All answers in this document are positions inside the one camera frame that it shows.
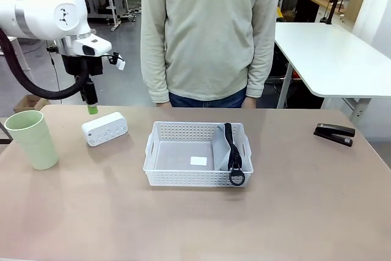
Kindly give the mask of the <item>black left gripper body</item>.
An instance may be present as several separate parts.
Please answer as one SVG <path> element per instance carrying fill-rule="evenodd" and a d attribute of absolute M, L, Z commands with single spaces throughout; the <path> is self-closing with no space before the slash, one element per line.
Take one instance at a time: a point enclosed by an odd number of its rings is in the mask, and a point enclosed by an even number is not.
<path fill-rule="evenodd" d="M 75 77 L 77 84 L 85 84 L 89 76 L 103 74 L 101 57 L 92 56 L 62 56 L 65 71 Z"/>

